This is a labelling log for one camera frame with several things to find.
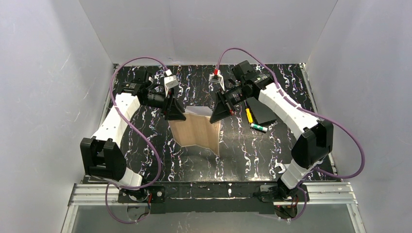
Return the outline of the silver open-end wrench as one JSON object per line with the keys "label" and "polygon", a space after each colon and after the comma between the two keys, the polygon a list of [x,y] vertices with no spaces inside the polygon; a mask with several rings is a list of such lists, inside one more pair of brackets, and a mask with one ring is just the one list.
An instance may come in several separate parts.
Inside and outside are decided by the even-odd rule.
{"label": "silver open-end wrench", "polygon": [[274,166],[275,172],[277,174],[283,174],[286,172],[290,164],[284,164],[284,163],[276,163]]}

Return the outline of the green white glue stick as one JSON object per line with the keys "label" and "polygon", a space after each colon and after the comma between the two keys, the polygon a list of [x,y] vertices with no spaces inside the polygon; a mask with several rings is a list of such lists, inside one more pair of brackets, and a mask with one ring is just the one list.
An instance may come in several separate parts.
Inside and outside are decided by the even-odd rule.
{"label": "green white glue stick", "polygon": [[267,127],[263,127],[263,126],[260,126],[260,125],[254,124],[254,123],[251,123],[250,127],[255,129],[255,130],[259,130],[261,132],[267,132],[267,130],[268,130]]}

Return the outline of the aluminium front rail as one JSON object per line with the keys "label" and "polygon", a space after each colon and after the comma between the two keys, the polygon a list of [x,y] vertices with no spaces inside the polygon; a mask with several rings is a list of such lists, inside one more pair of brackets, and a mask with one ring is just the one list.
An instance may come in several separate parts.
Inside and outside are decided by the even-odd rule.
{"label": "aluminium front rail", "polygon": [[[266,199],[274,190],[274,182],[159,182],[148,187],[152,203],[173,200],[250,200],[256,192]],[[349,182],[306,182],[302,185],[308,204],[356,204],[357,198]],[[103,183],[76,184],[69,205],[142,206],[147,196],[134,200],[114,186]]]}

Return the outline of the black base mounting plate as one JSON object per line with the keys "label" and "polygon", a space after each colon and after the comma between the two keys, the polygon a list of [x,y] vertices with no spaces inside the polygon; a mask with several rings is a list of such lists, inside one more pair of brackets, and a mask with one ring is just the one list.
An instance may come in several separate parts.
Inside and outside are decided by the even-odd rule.
{"label": "black base mounting plate", "polygon": [[183,212],[258,212],[295,210],[309,201],[308,189],[281,191],[277,182],[156,182],[142,191],[120,191],[119,203],[151,206],[152,214]]}

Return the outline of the black flat box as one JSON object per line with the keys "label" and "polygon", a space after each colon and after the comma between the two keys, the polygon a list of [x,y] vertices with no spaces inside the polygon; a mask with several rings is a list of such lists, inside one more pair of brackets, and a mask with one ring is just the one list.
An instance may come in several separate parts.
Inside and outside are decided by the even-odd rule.
{"label": "black flat box", "polygon": [[260,126],[270,126],[276,122],[276,114],[265,104],[261,103],[255,98],[248,98],[246,100],[247,104],[250,107],[252,116],[255,119],[255,123]]}

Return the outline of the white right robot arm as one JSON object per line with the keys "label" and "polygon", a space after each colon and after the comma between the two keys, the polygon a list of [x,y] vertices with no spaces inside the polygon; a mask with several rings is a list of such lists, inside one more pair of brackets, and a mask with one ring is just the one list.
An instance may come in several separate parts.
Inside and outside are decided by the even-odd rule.
{"label": "white right robot arm", "polygon": [[277,181],[278,193],[289,194],[332,151],[333,124],[305,113],[299,104],[287,99],[272,74],[257,72],[248,61],[235,65],[232,73],[238,83],[227,91],[220,89],[215,93],[215,107],[209,121],[215,123],[234,115],[235,106],[247,98],[255,98],[276,114],[296,138],[291,163]]}

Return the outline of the brown kraft envelope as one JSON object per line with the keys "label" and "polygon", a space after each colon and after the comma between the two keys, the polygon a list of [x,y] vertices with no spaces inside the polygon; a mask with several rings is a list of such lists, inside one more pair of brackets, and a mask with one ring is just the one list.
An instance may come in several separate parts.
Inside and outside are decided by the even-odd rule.
{"label": "brown kraft envelope", "polygon": [[181,147],[198,146],[219,156],[219,141],[222,124],[210,123],[209,116],[184,114],[186,120],[169,121],[175,142]]}

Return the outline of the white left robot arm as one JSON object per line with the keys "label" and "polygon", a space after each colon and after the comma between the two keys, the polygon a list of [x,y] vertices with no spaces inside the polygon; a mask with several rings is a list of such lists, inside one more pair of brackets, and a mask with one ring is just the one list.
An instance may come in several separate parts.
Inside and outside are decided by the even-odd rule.
{"label": "white left robot arm", "polygon": [[160,109],[166,120],[186,120],[183,107],[177,103],[174,87],[179,85],[175,75],[164,79],[163,92],[157,93],[159,85],[153,82],[150,73],[144,72],[131,82],[124,82],[115,103],[99,129],[90,137],[83,138],[80,150],[85,173],[129,190],[138,190],[143,177],[127,167],[120,150],[128,121],[141,105]]}

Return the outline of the yellow handled screwdriver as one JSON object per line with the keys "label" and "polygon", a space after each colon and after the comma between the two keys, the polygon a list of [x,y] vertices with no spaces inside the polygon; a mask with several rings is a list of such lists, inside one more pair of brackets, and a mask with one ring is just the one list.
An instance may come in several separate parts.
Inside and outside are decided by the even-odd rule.
{"label": "yellow handled screwdriver", "polygon": [[245,105],[245,112],[246,112],[248,123],[252,124],[253,123],[253,117],[252,117],[252,113],[250,111],[250,107],[249,107],[247,101],[244,101],[244,105]]}

